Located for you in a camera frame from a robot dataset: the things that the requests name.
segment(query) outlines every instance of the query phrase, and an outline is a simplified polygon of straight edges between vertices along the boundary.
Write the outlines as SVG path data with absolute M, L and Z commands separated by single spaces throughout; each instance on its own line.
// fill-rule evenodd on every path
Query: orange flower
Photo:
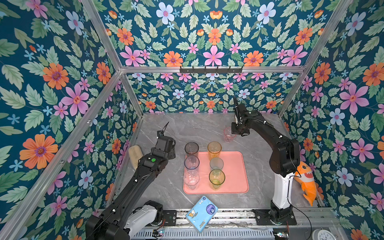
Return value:
M 37 164 L 37 169 L 42 169 L 47 166 L 47 162 L 51 162 L 55 156 L 53 152 L 57 152 L 57 144 L 53 144 L 55 140 L 48 136 L 45 139 L 44 134 L 36 134 L 35 140 L 28 138 L 23 147 L 27 148 L 20 151 L 20 160 L 27 160 L 24 163 L 29 169 L 32 169 Z
M 115 141 L 113 141 L 112 143 L 112 152 L 114 154 L 118 154 L 120 151 L 120 147 L 121 147 L 121 141 L 120 139 L 116 138 Z
M 204 35 L 204 30 L 200 29 L 197 31 L 197 35 L 203 36 Z
M 166 53 L 164 55 L 164 63 L 167 64 L 167 67 L 181 67 L 181 63 L 183 62 L 183 59 L 180 58 L 179 53 L 175 53 L 174 51 L 169 51 L 169 54 Z
M 215 107 L 215 102 L 214 101 L 209 101 L 207 103 L 207 107 L 210 108 L 210 109 L 214 108 Z
M 113 188 L 113 183 L 111 183 L 109 185 L 109 187 L 107 188 L 107 191 L 106 191 L 107 195 L 105 195 L 105 201 L 108 201 L 109 195 L 111 194 L 111 191 L 112 191 L 112 188 Z
M 300 31 L 295 40 L 297 45 L 303 45 L 304 43 L 308 42 L 310 40 L 310 37 L 312 37 L 312 28 L 304 28 L 302 31 Z
M 319 184 L 316 182 L 317 192 L 319 193 L 322 200 L 324 200 L 323 189 L 319 187 Z
M 384 159 L 384 142 L 378 142 L 377 143 L 377 149 L 382 150 L 380 152 L 380 156 Z
M 132 36 L 132 33 L 130 31 L 127 31 L 126 28 L 118 29 L 117 36 L 120 40 L 120 42 L 124 43 L 125 45 L 132 45 L 135 39 Z
M 368 240 L 368 237 L 364 235 L 359 229 L 352 229 L 351 238 L 353 240 Z
M 220 19 L 223 16 L 223 12 L 222 11 L 211 11 L 209 13 L 209 15 L 211 16 L 212 19 Z
M 259 51 L 253 51 L 253 53 L 248 53 L 247 57 L 244 58 L 244 66 L 246 67 L 255 67 L 260 66 L 260 63 L 264 61 L 264 58 L 262 58 L 264 55 L 262 53 L 259 53 Z
M 109 11 L 108 12 L 109 13 L 109 15 L 111 16 L 111 18 L 113 18 L 113 19 L 116 19 L 116 18 L 118 18 L 118 14 L 115 12 L 115 11 Z
M 83 219 L 83 218 L 80 219 L 80 220 L 77 222 L 76 227 L 77 227 L 77 228 L 80 228 L 80 227 L 83 225 L 83 222 L 84 222 L 84 219 Z
M 284 126 L 287 129 L 287 131 L 289 132 L 289 125 L 288 125 L 288 123 L 284 122 Z
M 313 142 L 311 139 L 306 138 L 304 139 L 304 144 L 303 144 L 305 150 L 311 151 L 313 149 Z
M 315 82 L 317 84 L 322 85 L 324 82 L 328 81 L 328 74 L 331 74 L 331 69 L 329 68 L 330 66 L 331 65 L 329 63 L 322 63 L 317 67 L 316 72 L 314 73 Z
M 276 105 L 277 105 L 277 102 L 274 101 L 274 100 L 269 101 L 269 102 L 267 102 L 267 103 L 265 104 L 265 106 L 266 106 L 267 108 L 274 108 L 274 107 L 276 107 Z
M 369 69 L 366 69 L 364 72 L 365 77 L 362 78 L 363 82 L 367 82 L 368 86 L 372 84 L 377 86 L 380 84 L 380 81 L 384 81 L 384 63 L 376 63 L 369 66 Z
M 147 102 L 145 103 L 145 106 L 146 106 L 147 108 L 149 108 L 149 109 L 155 109 L 155 108 L 156 108 L 156 104 L 155 104 L 154 102 L 152 102 L 152 101 L 147 101 Z
M 67 70 L 63 69 L 63 66 L 60 64 L 50 63 L 49 68 L 45 67 L 43 69 L 45 73 L 43 75 L 44 81 L 48 82 L 48 86 L 60 90 L 62 87 L 67 86 L 66 83 L 70 81 L 67 77 Z
M 208 34 L 208 37 L 209 37 L 208 41 L 212 43 L 212 45 L 216 45 L 218 42 L 220 42 L 221 33 L 218 31 L 217 28 L 214 28 Z
M 100 82 L 107 84 L 111 78 L 111 73 L 109 72 L 109 67 L 105 65 L 104 62 L 98 63 L 96 68 L 96 73 L 99 75 Z
M 133 128 L 132 128 L 132 131 L 133 131 L 133 132 L 136 130 L 136 127 L 137 127 L 137 122 L 135 122 L 135 123 L 133 124 Z
M 319 10 L 317 11 L 315 14 L 314 14 L 314 18 L 318 19 L 319 17 L 321 17 L 323 15 L 323 10 Z
M 225 32 L 225 34 L 227 36 L 232 36 L 233 35 L 233 30 L 228 28 L 227 31 Z

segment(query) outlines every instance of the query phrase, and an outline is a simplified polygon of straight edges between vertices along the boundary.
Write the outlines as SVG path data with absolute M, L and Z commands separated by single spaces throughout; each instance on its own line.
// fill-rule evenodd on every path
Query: pink flower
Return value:
M 341 83 L 339 84 L 339 87 L 341 91 L 343 91 L 344 89 L 348 90 L 348 85 L 350 85 L 352 82 L 349 81 L 349 77 L 347 77 L 346 79 L 341 79 Z
M 252 79 L 255 79 L 256 81 L 259 81 L 260 78 L 264 78 L 264 73 L 252 73 Z
M 159 82 L 159 81 L 157 81 L 155 85 L 156 85 L 156 88 L 159 88 L 160 90 L 163 89 L 164 87 L 163 82 Z
M 261 82 L 260 83 L 260 87 L 263 89 L 263 88 L 267 88 L 269 85 L 269 83 L 267 81 L 264 81 L 264 82 Z
M 53 108 L 56 110 L 55 116 L 60 115 L 61 119 L 64 118 L 64 115 L 68 115 L 68 111 L 66 111 L 68 109 L 68 106 L 63 106 L 62 102 L 59 102 L 59 106 L 55 105 L 53 106 Z
M 382 199 L 382 195 L 380 192 L 377 192 L 376 195 L 371 193 L 371 197 L 373 198 L 371 200 L 371 203 L 373 205 L 376 205 L 377 209 L 379 211 L 383 210 L 383 207 L 384 207 L 384 199 Z
M 70 87 L 66 87 L 65 91 L 67 91 L 70 98 L 63 97 L 61 101 L 67 106 L 72 105 L 70 109 L 71 116 L 76 115 L 77 109 L 79 109 L 80 113 L 84 114 L 88 110 L 88 104 L 84 101 L 88 99 L 89 94 L 81 93 L 81 87 L 78 83 L 74 86 L 74 92 Z
M 216 65 L 221 65 L 221 60 L 219 58 L 222 58 L 224 56 L 224 53 L 223 52 L 217 52 L 217 46 L 213 45 L 211 47 L 211 53 L 204 52 L 203 55 L 204 55 L 204 57 L 207 58 L 204 65 L 209 65 L 212 63 L 212 66 L 214 66 L 215 63 L 216 63 Z
M 241 80 L 245 80 L 245 76 L 248 75 L 248 73 L 236 73 L 233 78 L 237 79 L 237 82 L 240 82 Z
M 121 52 L 120 55 L 122 57 L 124 57 L 124 58 L 127 58 L 127 60 L 125 60 L 125 64 L 127 66 L 130 66 L 133 63 L 133 66 L 138 67 L 139 63 L 140 64 L 145 63 L 142 58 L 139 58 L 139 56 L 140 56 L 140 51 L 139 50 L 135 50 L 132 53 L 131 48 L 128 47 L 128 46 L 125 46 L 125 51 L 126 51 L 126 53 L 125 52 Z
M 312 77 L 308 77 L 306 76 L 305 77 L 305 80 L 303 81 L 303 90 L 305 90 L 306 92 L 308 92 L 309 88 L 312 87 Z
M 95 144 L 93 144 L 92 141 L 85 142 L 85 148 L 83 149 L 83 151 L 87 151 L 87 155 L 88 155 L 89 152 L 93 152 L 94 146 L 95 146 Z
M 352 151 L 352 155 L 353 156 L 359 155 L 359 160 L 361 162 L 365 162 L 365 157 L 367 157 L 369 159 L 373 159 L 374 158 L 373 154 L 368 152 L 369 150 L 373 149 L 373 144 L 368 143 L 367 145 L 364 145 L 364 139 L 363 138 L 359 139 L 359 145 L 357 143 L 355 143 L 355 142 L 352 142 L 351 146 L 354 149 L 357 149 L 357 150 L 353 150 Z
M 81 86 L 81 90 L 86 90 L 88 91 L 88 87 L 90 87 L 91 85 L 89 85 L 88 83 L 88 79 L 84 79 L 84 78 L 81 78 L 81 81 L 78 82 L 79 85 Z
M 319 115 L 319 109 L 318 107 L 314 106 L 313 109 L 311 109 L 311 115 L 314 117 L 317 117 Z
M 111 118 L 113 116 L 113 109 L 111 108 L 111 106 L 109 106 L 109 108 L 106 108 L 105 110 L 107 110 L 107 116 Z
M 39 18 L 41 15 L 43 18 L 48 19 L 47 15 L 45 14 L 45 12 L 48 11 L 48 8 L 41 4 L 40 0 L 29 0 L 29 2 L 25 2 L 25 5 L 33 10 L 33 13 L 37 18 Z
M 300 65 L 300 58 L 303 58 L 308 54 L 307 52 L 301 52 L 302 50 L 302 45 L 300 45 L 295 52 L 292 49 L 289 49 L 287 53 L 288 57 L 284 58 L 281 62 L 288 63 L 287 66 L 292 66 L 293 64 Z
M 377 114 L 384 115 L 384 104 L 379 104 L 378 107 L 380 108 L 380 110 L 377 111 Z
M 288 50 L 284 50 L 283 48 L 280 52 L 277 53 L 277 58 L 283 59 L 284 57 L 287 56 L 287 52 Z
M 80 144 L 77 144 L 77 146 L 75 147 L 75 149 L 72 151 L 72 154 L 70 155 L 70 157 L 67 159 L 67 162 L 71 162 L 72 161 L 72 156 L 74 157 L 78 157 L 79 156 L 79 153 L 75 150 L 79 149 L 80 147 Z
M 240 46 L 238 43 L 236 43 L 231 45 L 231 48 L 229 49 L 229 51 L 232 51 L 232 54 L 234 54 L 234 53 L 238 53 L 239 49 L 240 49 Z
M 193 43 L 191 43 L 191 45 L 188 47 L 188 49 L 189 49 L 189 53 L 196 53 L 196 51 L 199 50 L 197 48 L 197 44 L 193 45 Z
M 191 83 L 191 89 L 193 90 L 196 90 L 196 89 L 200 89 L 200 86 L 201 84 L 199 84 L 197 81 L 195 81 L 195 83 Z
M 227 83 L 224 84 L 224 89 L 229 90 L 229 89 L 233 88 L 232 85 L 233 85 L 233 83 L 229 83 L 229 81 L 228 81 Z
M 149 56 L 151 53 L 148 53 L 147 50 L 140 50 L 140 57 L 143 57 L 144 60 L 151 59 Z
M 332 146 L 335 147 L 334 151 L 339 151 L 339 154 L 341 155 L 343 153 L 343 150 L 345 151 L 346 148 L 343 146 L 344 141 L 339 142 L 339 140 L 336 139 L 336 143 L 333 143 Z
M 67 174 L 66 171 L 62 171 L 57 175 L 55 181 L 48 188 L 48 192 L 47 192 L 48 195 L 51 195 L 53 193 L 53 191 L 55 190 L 55 185 L 56 187 L 59 187 L 59 188 L 63 187 L 63 181 L 61 181 L 60 179 L 62 179 L 66 174 Z
M 61 196 L 58 196 L 56 202 L 51 203 L 51 217 L 55 214 L 57 214 L 58 216 L 61 215 L 61 210 L 67 208 L 67 204 L 65 204 L 65 201 L 67 201 L 67 197 L 63 197 L 63 199 L 61 199 Z
M 312 98 L 313 102 L 314 101 L 320 102 L 320 97 L 324 96 L 324 93 L 321 92 L 322 89 L 323 89 L 323 87 L 319 87 L 319 88 L 315 87 L 314 88 L 314 91 L 311 93 L 311 96 L 313 96 L 313 98 Z
M 166 79 L 166 81 L 168 82 L 169 79 L 173 79 L 173 76 L 172 76 L 172 73 L 162 73 L 161 76 L 160 76 L 161 79 Z
M 352 115 L 355 115 L 358 111 L 358 106 L 365 107 L 368 106 L 369 102 L 366 98 L 361 98 L 364 94 L 368 91 L 368 86 L 364 86 L 359 88 L 359 90 L 356 92 L 356 84 L 351 83 L 349 86 L 349 94 L 346 92 L 340 93 L 340 98 L 343 100 L 346 100 L 343 102 L 340 106 L 340 109 L 344 110 L 349 107 L 349 111 L 352 113 Z
M 376 184 L 381 184 L 384 181 L 384 164 L 380 163 L 379 169 L 380 171 L 377 170 L 376 168 L 371 169 L 371 172 L 376 176 L 378 176 L 378 177 L 375 177 L 375 179 L 373 179 L 373 182 Z
M 191 79 L 192 76 L 189 75 L 189 73 L 178 73 L 177 75 L 179 75 L 179 81 L 184 81 L 184 82 L 188 82 L 188 79 Z

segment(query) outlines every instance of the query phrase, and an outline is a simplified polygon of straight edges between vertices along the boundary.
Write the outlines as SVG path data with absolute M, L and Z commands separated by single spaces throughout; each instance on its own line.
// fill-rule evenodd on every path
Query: clear plastic cup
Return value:
M 195 189 L 200 180 L 199 173 L 196 170 L 188 170 L 184 173 L 184 183 L 190 188 Z
M 236 134 L 232 134 L 232 129 L 231 127 L 226 127 L 224 129 L 224 140 L 226 142 L 232 141 L 236 137 Z

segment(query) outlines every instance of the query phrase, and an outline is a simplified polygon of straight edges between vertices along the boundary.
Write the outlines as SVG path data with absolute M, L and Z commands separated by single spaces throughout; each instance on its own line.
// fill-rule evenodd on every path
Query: sponge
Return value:
M 136 170 L 139 165 L 140 158 L 143 157 L 143 153 L 138 145 L 134 145 L 128 149 L 129 159 L 131 160 L 132 167 Z

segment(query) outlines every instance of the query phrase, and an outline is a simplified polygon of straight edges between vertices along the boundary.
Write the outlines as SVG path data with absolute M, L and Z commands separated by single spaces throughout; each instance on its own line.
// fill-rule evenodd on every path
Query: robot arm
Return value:
M 232 134 L 249 135 L 249 129 L 255 130 L 272 148 L 269 165 L 275 173 L 275 193 L 271 201 L 271 220 L 275 223 L 292 213 L 291 177 L 300 164 L 299 142 L 289 139 L 268 123 L 257 110 L 247 111 L 244 104 L 235 103 L 235 122 L 232 123 Z
M 139 166 L 126 187 L 99 217 L 91 216 L 86 224 L 89 240 L 129 240 L 142 227 L 162 219 L 162 205 L 149 201 L 141 211 L 131 215 L 146 188 L 165 168 L 169 159 L 175 158 L 175 140 L 164 136 L 164 129 L 152 152 L 140 159 Z

